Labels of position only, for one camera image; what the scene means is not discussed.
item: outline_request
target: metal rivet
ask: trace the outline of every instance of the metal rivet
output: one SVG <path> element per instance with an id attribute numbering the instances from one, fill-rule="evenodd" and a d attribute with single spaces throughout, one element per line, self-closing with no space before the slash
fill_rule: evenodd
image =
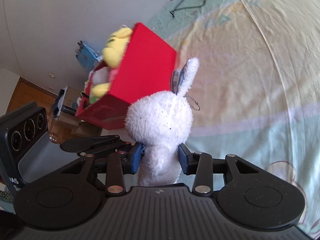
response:
<path id="1" fill-rule="evenodd" d="M 206 185 L 200 185 L 195 188 L 195 191 L 201 194 L 206 194 L 210 192 L 211 188 Z"/>
<path id="2" fill-rule="evenodd" d="M 120 193 L 123 191 L 123 187 L 118 186 L 118 185 L 113 185 L 113 186 L 108 187 L 108 191 L 110 193 L 115 193 L 115 194 Z"/>

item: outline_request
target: bunny ear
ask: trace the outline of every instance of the bunny ear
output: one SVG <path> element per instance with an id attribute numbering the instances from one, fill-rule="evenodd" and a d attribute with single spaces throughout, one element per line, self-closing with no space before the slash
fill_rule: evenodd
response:
<path id="1" fill-rule="evenodd" d="M 191 84 L 196 76 L 199 68 L 199 60 L 194 57 L 187 61 L 180 72 L 179 81 L 175 94 L 184 96 L 191 87 Z"/>
<path id="2" fill-rule="evenodd" d="M 175 69 L 171 75 L 170 87 L 171 87 L 171 92 L 174 94 L 177 94 L 179 75 L 180 75 L 180 71 L 177 69 Z"/>

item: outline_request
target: camera lens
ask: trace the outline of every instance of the camera lens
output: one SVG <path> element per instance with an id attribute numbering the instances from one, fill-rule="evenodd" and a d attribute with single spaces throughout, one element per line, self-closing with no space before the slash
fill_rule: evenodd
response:
<path id="1" fill-rule="evenodd" d="M 42 115 L 42 114 L 39 114 L 38 117 L 37 117 L 37 126 L 38 126 L 38 128 L 39 128 L 39 129 L 42 129 L 43 124 L 44 124 L 43 115 Z"/>
<path id="2" fill-rule="evenodd" d="M 22 144 L 21 134 L 18 131 L 15 131 L 11 136 L 11 145 L 15 151 L 20 150 Z"/>
<path id="3" fill-rule="evenodd" d="M 24 136 L 28 141 L 31 141 L 31 139 L 35 136 L 35 123 L 32 119 L 29 119 L 24 123 Z"/>

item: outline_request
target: light green bedsheet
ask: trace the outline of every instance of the light green bedsheet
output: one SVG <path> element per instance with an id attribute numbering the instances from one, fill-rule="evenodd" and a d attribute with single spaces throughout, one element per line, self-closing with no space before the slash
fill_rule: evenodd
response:
<path id="1" fill-rule="evenodd" d="M 239 155 L 294 184 L 306 200 L 299 227 L 318 238 L 320 0 L 207 0 L 172 18 L 179 1 L 147 26 L 178 51 L 177 68 L 200 59 L 189 94 L 202 109 L 188 148 Z M 222 177 L 214 178 L 220 189 Z"/>

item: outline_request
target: plush toy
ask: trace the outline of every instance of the plush toy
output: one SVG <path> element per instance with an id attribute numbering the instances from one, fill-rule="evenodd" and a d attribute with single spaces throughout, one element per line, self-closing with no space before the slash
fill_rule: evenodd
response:
<path id="1" fill-rule="evenodd" d="M 124 27 L 109 36 L 106 47 L 102 50 L 103 60 L 109 67 L 117 68 L 119 66 L 131 34 L 132 29 Z"/>
<path id="2" fill-rule="evenodd" d="M 161 91 L 132 104 L 126 117 L 130 136 L 143 143 L 145 154 L 138 171 L 139 186 L 175 183 L 181 166 L 178 145 L 187 140 L 193 115 L 185 98 L 199 67 L 188 60 L 180 73 L 176 91 Z"/>
<path id="3" fill-rule="evenodd" d="M 93 104 L 109 91 L 110 83 L 108 67 L 102 67 L 92 73 L 92 86 L 90 89 L 89 103 Z"/>

